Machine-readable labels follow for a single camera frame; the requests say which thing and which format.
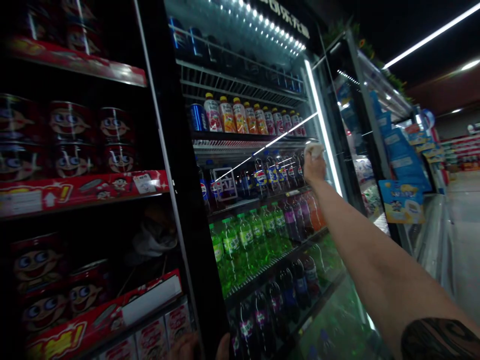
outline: red tin can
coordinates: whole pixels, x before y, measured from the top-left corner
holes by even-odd
[[[27,338],[33,338],[72,318],[65,281],[31,292],[20,300],[21,323]]]
[[[78,23],[69,23],[66,27],[68,48],[88,55],[102,56],[104,47],[99,34],[92,28]]]
[[[128,112],[115,107],[102,107],[98,119],[99,133],[105,144],[135,144],[135,130]]]
[[[0,142],[46,142],[45,125],[36,102],[0,94]]]
[[[67,247],[58,233],[17,241],[10,245],[13,274],[21,294],[64,280],[70,272]]]
[[[100,160],[93,145],[66,142],[55,146],[53,155],[53,176],[73,178],[98,172]]]
[[[52,101],[49,112],[48,125],[56,143],[96,143],[94,122],[87,107],[68,101]]]
[[[135,148],[130,145],[113,143],[105,146],[103,154],[106,171],[129,173],[138,170]]]
[[[48,151],[24,142],[0,142],[0,183],[46,179]]]
[[[112,299],[106,259],[85,265],[70,275],[70,307],[73,317]]]

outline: juice bottle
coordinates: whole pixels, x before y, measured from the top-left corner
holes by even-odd
[[[234,111],[232,106],[227,102],[226,96],[220,97],[220,116],[223,123],[223,131],[225,133],[236,133]]]

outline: beverage cooler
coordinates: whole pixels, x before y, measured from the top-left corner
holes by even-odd
[[[388,357],[305,182],[400,243],[349,43],[303,3],[29,1],[1,84],[6,341],[27,357]]]

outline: green bottle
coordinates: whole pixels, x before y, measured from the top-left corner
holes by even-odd
[[[218,268],[218,275],[221,282],[221,292],[223,293],[223,297],[225,297],[230,291],[230,279],[227,274],[228,268],[225,262],[224,245],[222,238],[214,229],[214,224],[210,224],[209,226],[213,251],[215,252],[216,267]]]
[[[269,244],[265,238],[265,228],[262,219],[257,215],[257,209],[250,210],[250,223],[253,229],[253,238],[255,240],[255,254],[258,264],[266,266],[270,264]]]
[[[252,227],[245,219],[245,214],[241,213],[236,216],[236,232],[240,236],[240,247],[246,255],[246,261],[242,263],[245,271],[250,275],[255,275],[259,269],[257,260],[255,259],[254,234]]]
[[[221,232],[221,238],[223,240],[223,248],[225,249],[225,262],[230,274],[230,284],[233,286],[243,284],[247,277],[242,269],[246,256],[240,248],[239,237],[230,221],[230,218],[221,221],[225,224],[225,228]]]
[[[261,207],[260,218],[265,226],[266,240],[270,245],[270,256],[272,258],[280,258],[284,253],[283,246],[276,231],[274,216],[267,208],[267,205]]]

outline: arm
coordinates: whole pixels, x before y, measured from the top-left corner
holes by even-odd
[[[480,329],[444,289],[324,180],[322,156],[313,159],[306,153],[303,171],[358,296],[396,359],[402,358],[402,333],[414,320],[459,320],[480,336]]]

